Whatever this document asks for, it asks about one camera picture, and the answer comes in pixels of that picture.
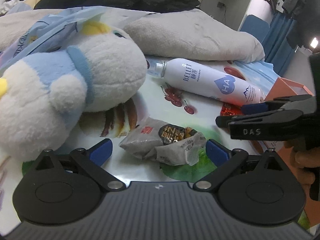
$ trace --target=finger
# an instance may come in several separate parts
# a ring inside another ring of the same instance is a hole
[[[306,152],[297,152],[295,161],[308,168],[320,167],[320,147],[313,148]]]
[[[310,171],[306,171],[304,169],[297,169],[297,180],[301,184],[313,184],[315,182],[315,175]]]
[[[284,142],[283,142],[283,146],[284,146],[285,148],[291,148],[291,147],[292,147],[292,144],[290,143],[290,141],[284,141]]]
[[[291,166],[296,167],[296,168],[304,168],[303,165],[296,162],[296,152],[293,149],[290,153],[290,164],[291,164]]]
[[[301,184],[301,186],[302,186],[304,192],[306,193],[306,195],[309,196],[311,185],[310,184]]]

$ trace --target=spray bottle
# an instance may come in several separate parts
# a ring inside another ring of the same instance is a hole
[[[236,106],[260,102],[261,91],[258,87],[208,66],[183,58],[164,63],[152,62],[152,65],[152,75],[161,76],[177,89]]]

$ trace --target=light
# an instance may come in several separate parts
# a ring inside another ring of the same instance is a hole
[[[314,38],[313,41],[310,44],[311,47],[313,47],[314,49],[318,46],[318,40],[317,38]]]

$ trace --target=power outlet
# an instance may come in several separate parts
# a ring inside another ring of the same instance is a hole
[[[224,3],[222,3],[222,2],[218,2],[218,4],[217,4],[217,7],[218,8],[223,8],[223,7],[225,7],[226,5],[224,4]]]

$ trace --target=gray plastic wrapper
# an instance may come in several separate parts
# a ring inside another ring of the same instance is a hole
[[[198,150],[204,147],[206,139],[201,132],[186,136],[183,127],[148,117],[119,146],[139,159],[192,166],[199,161]]]

